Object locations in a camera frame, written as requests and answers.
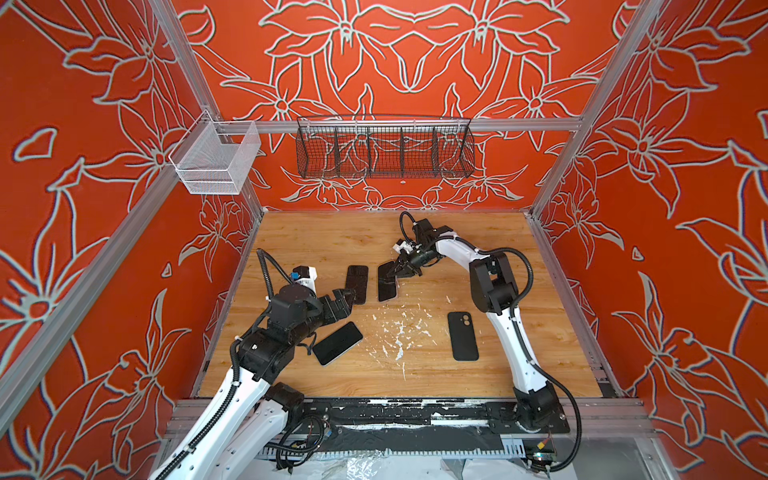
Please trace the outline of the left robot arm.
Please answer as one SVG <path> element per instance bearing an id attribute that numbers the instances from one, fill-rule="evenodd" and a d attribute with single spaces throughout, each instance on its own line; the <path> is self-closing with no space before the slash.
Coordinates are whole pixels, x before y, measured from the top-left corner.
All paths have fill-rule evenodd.
<path id="1" fill-rule="evenodd" d="M 218 393 L 152 479 L 236 479 L 287 425 L 303 399 L 277 381 L 296 348 L 319 328 L 350 316 L 355 292 L 319 297 L 314 281 L 267 288 L 265 326 L 230 345 L 231 368 Z"/>

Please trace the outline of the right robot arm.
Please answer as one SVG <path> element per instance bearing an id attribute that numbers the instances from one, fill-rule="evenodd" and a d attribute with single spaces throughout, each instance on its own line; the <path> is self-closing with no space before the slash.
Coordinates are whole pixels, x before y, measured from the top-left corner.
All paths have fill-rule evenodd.
<path id="1" fill-rule="evenodd" d="M 435 228 L 427 219 L 414 221 L 413 237 L 403 234 L 393 246 L 397 257 L 378 267 L 378 298 L 397 295 L 400 279 L 421 276 L 424 270 L 450 259 L 469 276 L 475 307 L 486 314 L 498 335 L 509 364 L 516 399 L 516 422 L 535 433 L 563 418 L 557 395 L 562 391 L 573 409 L 573 425 L 580 434 L 583 420 L 574 395 L 540 365 L 528 339 L 520 303 L 530 293 L 534 272 L 528 258 L 512 247 L 481 249 L 447 226 Z"/>

